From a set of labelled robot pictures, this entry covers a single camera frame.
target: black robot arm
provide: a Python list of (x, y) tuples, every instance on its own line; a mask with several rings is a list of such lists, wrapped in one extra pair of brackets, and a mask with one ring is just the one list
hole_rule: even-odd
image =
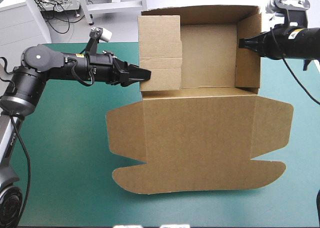
[(85, 53), (62, 53), (39, 44), (27, 48), (21, 55), (21, 65), (15, 67), (4, 94), (0, 97), (0, 228), (16, 228), (22, 216), (30, 187), (28, 175), (24, 202), (21, 190), (14, 186), (19, 180), (10, 165), (16, 139), (20, 140), (28, 161), (28, 152), (19, 135), (26, 116), (34, 112), (49, 79), (74, 80), (91, 86), (95, 82), (123, 87), (149, 80), (151, 72), (117, 59), (112, 52), (97, 53), (99, 40), (107, 40), (105, 29), (93, 27)]
[(306, 71), (312, 60), (320, 59), (320, 28), (308, 28), (309, 8), (308, 0), (271, 0), (267, 11), (284, 17), (284, 23), (254, 37), (240, 39), (239, 48), (273, 60), (302, 59)]

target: black cable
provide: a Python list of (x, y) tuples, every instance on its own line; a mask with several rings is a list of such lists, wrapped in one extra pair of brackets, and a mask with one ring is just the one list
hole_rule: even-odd
[(14, 71), (10, 71), (10, 72), (7, 71), (8, 61), (7, 61), (7, 59), (6, 59), (5, 57), (1, 56), (0, 59), (2, 59), (3, 62), (4, 62), (3, 69), (4, 69), (4, 72), (5, 72), (7, 75), (12, 75), (13, 73), (15, 73)]
[[(0, 59), (2, 59), (4, 61), (4, 66), (3, 66), (3, 69), (4, 71), (8, 74), (8, 75), (11, 75), (10, 73), (11, 72), (7, 72), (7, 65), (8, 65), (8, 61), (5, 57), (0, 57)], [(9, 79), (3, 79), (2, 77), (0, 77), (0, 81), (2, 82), (9, 82), (13, 87), (16, 87), (16, 84), (12, 81), (12, 80), (9, 80)]]
[(30, 156), (29, 156), (29, 153), (28, 153), (28, 150), (26, 148), (26, 145), (19, 133), (19, 130), (17, 128), (17, 125), (15, 123), (15, 120), (14, 120), (14, 117), (13, 116), (10, 116), (10, 119), (11, 119), (11, 123), (13, 124), (13, 128), (14, 128), (14, 131), (20, 141), (20, 144), (22, 146), (22, 149), (23, 149), (23, 152), (24, 152), (24, 155), (25, 155), (25, 158), (26, 158), (26, 162), (27, 162), (27, 171), (28, 171), (28, 177), (27, 177), (27, 184), (26, 184), (26, 190), (25, 190), (25, 195), (24, 195), (24, 200), (23, 200), (23, 204), (22, 204), (22, 207), (21, 207), (21, 210), (20, 210), (20, 213), (19, 213), (19, 217), (18, 217), (18, 222), (17, 224), (20, 222), (21, 220), (21, 217), (25, 211), (25, 208), (26, 208), (26, 204), (28, 202), (28, 197), (29, 197), (29, 192), (30, 192), (30, 184), (31, 184), (31, 161), (30, 161)]
[(68, 22), (68, 28), (67, 28), (67, 30), (64, 31), (64, 32), (61, 32), (61, 31), (55, 29), (55, 28), (53, 27), (53, 25), (49, 22), (49, 20), (52, 20), (52, 18), (47, 18), (47, 19), (46, 19), (46, 22), (48, 23), (48, 25), (49, 25), (55, 32), (57, 32), (57, 33), (59, 33), (59, 34), (66, 34), (66, 33), (70, 30), (69, 15), (68, 15), (68, 13), (66, 12), (65, 8), (61, 5), (62, 2), (59, 3), (59, 2), (57, 2), (56, 0), (33, 0), (33, 1), (36, 3), (36, 5), (39, 7), (39, 9), (40, 9), (42, 12), (46, 11), (46, 9), (45, 9), (44, 6), (42, 5), (42, 3), (48, 4), (47, 1), (53, 1), (53, 2), (54, 2), (54, 3), (49, 3), (49, 4), (52, 4), (52, 5), (53, 5), (53, 10), (52, 10), (53, 12), (55, 11), (55, 6), (60, 6), (60, 7), (62, 8), (63, 12), (66, 14), (66, 18), (67, 18), (67, 21), (66, 21), (66, 22)]
[(85, 52), (86, 48), (83, 48), (83, 50), (80, 52), (80, 54), (82, 54), (83, 52)]
[(275, 43), (276, 48), (278, 49), (278, 51), (280, 52), (281, 58), (285, 64), (285, 66), (288, 68), (289, 72), (291, 73), (291, 75), (293, 76), (293, 78), (295, 79), (295, 81), (299, 84), (299, 86), (304, 90), (304, 92), (310, 97), (311, 100), (313, 100), (315, 103), (317, 103), (320, 106), (320, 101), (318, 101), (316, 98), (314, 98), (310, 92), (305, 88), (305, 86), (300, 82), (300, 80), (297, 78), (297, 76), (295, 75), (295, 73), (292, 71), (292, 69), (290, 68), (290, 66), (288, 65), (282, 50), (280, 49), (280, 46), (276, 40), (275, 34), (273, 29), (270, 27), (270, 31), (271, 31), (271, 35), (273, 38), (273, 41)]
[(318, 211), (318, 219), (319, 219), (319, 226), (320, 226), (320, 190), (318, 195), (316, 196), (316, 209)]
[(90, 79), (91, 79), (91, 83), (86, 83), (84, 80), (82, 80), (76, 73), (75, 71), (75, 68), (78, 64), (78, 61), (74, 58), (68, 58), (69, 61), (73, 62), (73, 66), (71, 68), (71, 74), (72, 76), (82, 85), (86, 86), (86, 87), (90, 87), (92, 86), (94, 83), (95, 83), (95, 76), (93, 74), (93, 68), (89, 69), (89, 76), (90, 76)]

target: green table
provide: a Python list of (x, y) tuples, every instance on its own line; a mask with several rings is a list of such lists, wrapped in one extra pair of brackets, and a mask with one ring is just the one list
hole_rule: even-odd
[[(76, 53), (84, 44), (48, 46)], [(99, 51), (102, 49), (113, 51), (121, 60), (139, 62), (138, 43), (102, 43)], [(289, 63), (320, 98), (320, 75), (314, 65), (302, 72), (302, 61)], [(284, 161), (284, 175), (255, 190), (157, 195), (127, 192), (112, 179), (114, 169), (138, 162), (110, 153), (105, 115), (139, 101), (138, 84), (126, 88), (104, 83), (84, 87), (75, 81), (50, 80), (36, 111), (21, 129), (32, 165), (30, 197), (21, 225), (317, 226), (320, 108), (293, 81), (281, 61), (263, 59), (261, 77), (261, 96), (295, 107), (289, 145), (259, 157)], [(26, 162), (19, 144), (12, 165), (21, 177), (18, 185), (24, 188)]]

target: open cardboard box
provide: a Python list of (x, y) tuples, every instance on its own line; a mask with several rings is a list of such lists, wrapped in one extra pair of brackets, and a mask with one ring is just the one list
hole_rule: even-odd
[(139, 194), (266, 186), (286, 169), (251, 160), (283, 148), (293, 107), (257, 96), (260, 57), (239, 38), (261, 32), (257, 6), (203, 5), (142, 12), (142, 101), (107, 114), (111, 152), (146, 164), (113, 179)]

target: gray floor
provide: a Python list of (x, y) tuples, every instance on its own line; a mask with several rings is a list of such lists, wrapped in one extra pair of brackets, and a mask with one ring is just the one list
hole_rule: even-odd
[[(109, 0), (91, 0), (94, 3), (101, 3)], [(183, 7), (195, 5), (259, 5), (264, 7), (268, 0), (147, 0), (148, 9), (164, 7)], [(309, 27), (320, 26), (320, 2), (319, 0), (309, 0), (311, 8), (308, 10)], [(138, 24), (137, 16), (139, 11), (119, 12), (102, 15), (94, 15), (94, 24), (104, 27), (113, 32), (111, 42), (137, 42)], [(62, 21), (52, 21), (53, 26), (59, 31), (65, 31), (68, 24)], [(88, 41), (90, 26), (83, 19), (78, 23), (71, 24), (70, 31), (66, 34), (58, 34), (50, 29), (52, 43), (84, 43)]]

